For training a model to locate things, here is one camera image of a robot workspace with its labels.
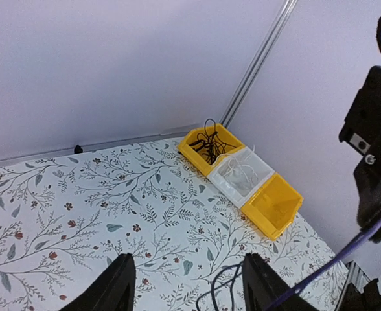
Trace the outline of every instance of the yellow bin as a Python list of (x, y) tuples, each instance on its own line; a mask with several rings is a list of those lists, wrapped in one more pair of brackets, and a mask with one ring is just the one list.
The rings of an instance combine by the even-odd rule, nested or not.
[(275, 173), (248, 200), (241, 211), (271, 240), (294, 221), (303, 197)]
[[(245, 146), (243, 143), (241, 143), (230, 131), (228, 131), (224, 126), (221, 124), (211, 125), (206, 127), (206, 132), (208, 135), (212, 135), (215, 131), (218, 132), (218, 138), (223, 141), (224, 143), (227, 143), (229, 146), (225, 148), (227, 154), (233, 154), (241, 149), (243, 149)], [(198, 134), (204, 133), (205, 134), (205, 128), (197, 128), (195, 130), (192, 130), (186, 135), (186, 137), (180, 142), (178, 145), (178, 150), (183, 154), (184, 157), (186, 157), (196, 168), (205, 176), (207, 177), (209, 173), (212, 171), (212, 169), (218, 165), (225, 157), (219, 157), (215, 164), (210, 165), (207, 162), (206, 156), (203, 155), (205, 150), (201, 150), (199, 152), (196, 152), (193, 148), (189, 146), (190, 144), (194, 143), (198, 140)]]

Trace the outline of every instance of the floral wallpaper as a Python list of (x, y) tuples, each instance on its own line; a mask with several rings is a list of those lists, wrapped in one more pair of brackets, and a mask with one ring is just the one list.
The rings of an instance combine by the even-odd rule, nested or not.
[[(330, 260), (333, 252), (300, 215), (270, 242), (177, 153), (179, 141), (1, 167), (0, 311), (59, 310), (120, 253), (134, 255), (135, 310), (195, 310), (216, 273), (249, 252), (289, 285)], [(346, 274), (336, 265), (303, 297), (334, 310)], [(240, 279), (234, 289), (244, 310)], [(230, 309), (227, 289), (217, 299)], [(202, 310), (211, 309), (203, 300)]]

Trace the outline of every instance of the purple cable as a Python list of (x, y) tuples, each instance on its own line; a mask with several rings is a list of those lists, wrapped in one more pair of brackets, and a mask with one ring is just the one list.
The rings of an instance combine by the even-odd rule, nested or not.
[(350, 255), (356, 248), (358, 248), (364, 242), (368, 241), (379, 230), (380, 227), (381, 227), (381, 219), (369, 229), (360, 231), (358, 235), (356, 235), (332, 260), (330, 260), (320, 269), (310, 274), (308, 277), (303, 279), (300, 283), (298, 283), (294, 287), (288, 289), (280, 297), (274, 300), (274, 302), (272, 302), (266, 308), (266, 311), (271, 311), (274, 308), (278, 307), (294, 294), (300, 294), (305, 289), (305, 287), (309, 285), (316, 277), (321, 275), (327, 269), (330, 269), (331, 267), (333, 267), (333, 265), (337, 264), (340, 260), (345, 258), (347, 255)]

